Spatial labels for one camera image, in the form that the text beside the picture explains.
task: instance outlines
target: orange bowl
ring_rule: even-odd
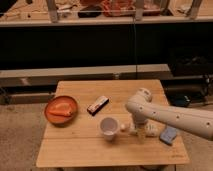
[[[61,125],[72,120],[76,116],[77,111],[78,105],[74,98],[70,96],[58,96],[48,102],[45,107],[44,114],[50,123],[54,125]]]

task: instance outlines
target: orange item on shelf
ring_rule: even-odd
[[[80,0],[80,3],[81,3],[83,6],[89,6],[89,5],[97,5],[97,4],[100,4],[101,1],[103,1],[103,0]]]
[[[134,14],[133,0],[104,0],[101,3],[105,16],[125,16]]]

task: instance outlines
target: white cup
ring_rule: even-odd
[[[104,118],[100,123],[100,129],[105,140],[112,141],[119,129],[118,121],[114,118]]]

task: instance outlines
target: wooden table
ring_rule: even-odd
[[[163,88],[158,80],[128,81],[62,81],[59,82],[56,96],[69,95],[79,105],[77,117],[64,128],[47,123],[37,167],[89,167],[89,166],[132,166],[170,165],[189,162],[180,135],[168,146],[158,138],[146,138],[141,144],[136,136],[119,132],[114,142],[106,142],[100,133],[99,123],[111,116],[120,123],[132,121],[124,107],[127,99],[140,87],[153,93],[153,102],[168,105]],[[94,100],[105,95],[110,99],[95,117],[86,111]],[[164,125],[155,121],[159,130]]]

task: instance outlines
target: cable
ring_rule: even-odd
[[[135,79],[138,79],[137,28],[136,28],[136,23],[135,23],[134,17],[133,17],[133,30],[134,30]]]

